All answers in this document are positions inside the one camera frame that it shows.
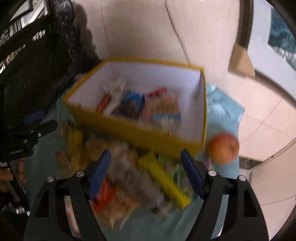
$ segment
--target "human hand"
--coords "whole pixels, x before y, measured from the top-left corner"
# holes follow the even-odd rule
[[[19,159],[19,163],[17,165],[18,178],[22,183],[26,184],[27,180],[24,174],[24,167],[25,167],[24,158],[21,158]],[[13,175],[9,170],[4,170],[3,168],[0,168],[0,192],[8,192],[8,189],[4,181],[11,181],[12,179],[13,179]]]

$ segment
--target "round fruit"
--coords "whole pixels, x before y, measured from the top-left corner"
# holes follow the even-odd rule
[[[237,157],[239,141],[233,135],[223,132],[215,135],[207,145],[207,154],[212,162],[226,165]]]

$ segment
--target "finger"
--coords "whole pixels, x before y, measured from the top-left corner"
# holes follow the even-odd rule
[[[19,164],[18,164],[18,171],[19,173],[23,173],[24,172],[24,168],[25,168],[25,163],[20,160]]]
[[[5,183],[0,180],[0,192],[8,192],[8,188],[6,187]]]
[[[23,181],[25,179],[25,174],[24,173],[19,173],[18,177],[21,181]]]
[[[13,180],[13,175],[10,173],[10,171],[0,168],[0,180],[11,181]]]

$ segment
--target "bolt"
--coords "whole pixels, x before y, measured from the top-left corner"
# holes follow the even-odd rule
[[[217,175],[217,173],[214,171],[214,170],[209,170],[208,174],[211,176],[211,177],[214,177]]]
[[[54,177],[53,177],[53,176],[47,178],[47,182],[48,182],[48,183],[53,182],[53,180],[54,180]]]
[[[76,176],[77,176],[77,177],[83,177],[83,176],[84,176],[84,171],[78,171],[78,172],[76,173]]]
[[[240,175],[240,176],[239,176],[239,179],[240,179],[242,182],[244,182],[244,181],[247,180],[247,178],[246,178],[245,176],[243,176],[243,175]]]

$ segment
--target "teal fabric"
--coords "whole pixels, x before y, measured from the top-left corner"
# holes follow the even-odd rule
[[[244,112],[243,108],[212,85],[207,86],[207,105],[207,140],[222,131],[228,131],[237,136],[239,122]],[[59,100],[56,109],[47,116],[47,119],[55,119],[60,124],[63,119],[69,117],[70,113]],[[57,134],[51,133],[40,139],[38,146],[35,147],[34,155],[26,161],[25,171],[28,182],[25,190],[30,203],[34,201],[46,178],[56,174],[57,162],[53,151],[60,150],[63,145],[64,143],[57,138]],[[204,152],[196,157],[197,160],[206,158]],[[236,178],[239,175],[238,158],[227,166],[214,165],[214,169],[224,177]],[[224,196],[213,238],[219,234],[223,226],[227,201],[228,197]],[[104,223],[100,223],[100,226],[107,239],[111,241],[183,241],[192,229],[202,203],[203,201],[198,198],[184,210],[175,209],[165,218],[156,217],[150,211],[139,208],[121,230],[109,229]]]

